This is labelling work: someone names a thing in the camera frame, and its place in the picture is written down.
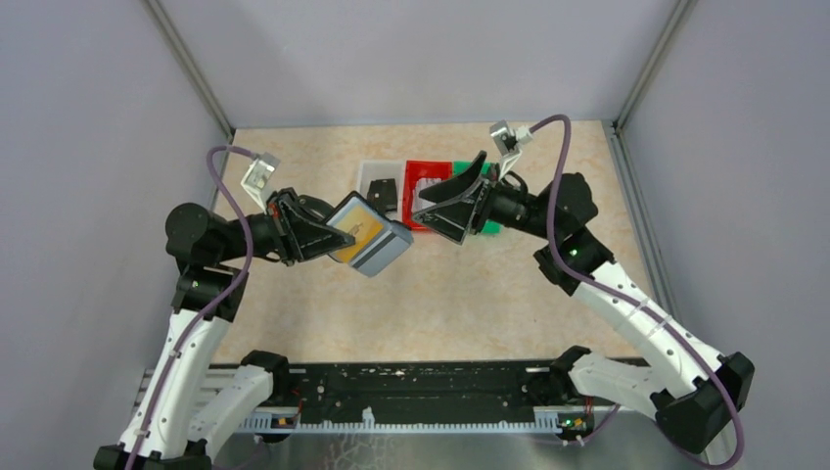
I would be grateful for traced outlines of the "gold credit card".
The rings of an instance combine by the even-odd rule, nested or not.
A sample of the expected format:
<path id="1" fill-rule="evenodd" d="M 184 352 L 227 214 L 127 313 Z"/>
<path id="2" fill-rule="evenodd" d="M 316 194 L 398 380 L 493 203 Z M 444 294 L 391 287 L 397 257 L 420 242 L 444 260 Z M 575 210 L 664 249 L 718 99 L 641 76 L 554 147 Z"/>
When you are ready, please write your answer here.
<path id="1" fill-rule="evenodd" d="M 385 229 L 381 216 L 374 211 L 364 200 L 353 197 L 332 214 L 327 225 L 345 232 L 353 237 L 353 244 L 330 254 L 330 257 L 341 263 L 348 263 Z"/>

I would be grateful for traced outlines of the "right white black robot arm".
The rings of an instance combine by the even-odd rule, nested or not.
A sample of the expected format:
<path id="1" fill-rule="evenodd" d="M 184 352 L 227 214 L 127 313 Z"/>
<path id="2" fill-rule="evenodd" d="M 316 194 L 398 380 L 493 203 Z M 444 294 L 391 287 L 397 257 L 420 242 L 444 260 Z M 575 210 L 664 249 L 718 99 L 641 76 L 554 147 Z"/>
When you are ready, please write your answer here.
<path id="1" fill-rule="evenodd" d="M 534 254 L 544 277 L 643 358 L 632 365 L 572 347 L 552 365 L 555 398 L 611 401 L 650 418 L 681 450 L 702 453 L 744 407 L 754 364 L 692 334 L 633 282 L 588 229 L 598 210 L 583 175 L 563 173 L 535 195 L 516 173 L 499 178 L 484 161 L 478 155 L 463 172 L 418 189 L 423 205 L 414 221 L 455 243 L 489 221 L 544 239 Z"/>

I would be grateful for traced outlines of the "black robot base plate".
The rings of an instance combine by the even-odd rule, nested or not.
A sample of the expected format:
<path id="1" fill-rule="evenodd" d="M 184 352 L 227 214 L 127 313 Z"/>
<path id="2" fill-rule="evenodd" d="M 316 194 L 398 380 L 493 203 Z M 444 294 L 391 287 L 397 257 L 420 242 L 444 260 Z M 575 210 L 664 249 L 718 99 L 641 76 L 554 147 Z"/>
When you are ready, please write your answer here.
<path id="1" fill-rule="evenodd" d="M 294 363 L 271 407 L 302 424 L 356 424 L 370 409 L 378 424 L 528 424 L 542 407 L 583 411 L 602 399 L 567 391 L 549 359 Z"/>

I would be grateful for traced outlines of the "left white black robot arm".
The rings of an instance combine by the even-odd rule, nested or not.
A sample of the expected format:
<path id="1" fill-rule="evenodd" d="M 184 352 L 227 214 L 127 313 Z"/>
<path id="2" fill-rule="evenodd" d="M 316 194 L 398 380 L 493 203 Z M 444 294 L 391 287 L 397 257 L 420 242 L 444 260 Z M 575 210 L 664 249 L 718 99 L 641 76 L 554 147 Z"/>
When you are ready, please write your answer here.
<path id="1" fill-rule="evenodd" d="M 180 276 L 165 342 L 150 386 L 117 443 L 98 449 L 96 469 L 210 469 L 228 439 L 262 404 L 294 390 L 288 360 L 254 351 L 232 382 L 202 408 L 210 362 L 235 320 L 254 259 L 293 265 L 353 244 L 331 225 L 337 207 L 292 188 L 272 193 L 263 212 L 227 220 L 195 203 L 165 222 L 167 252 Z"/>

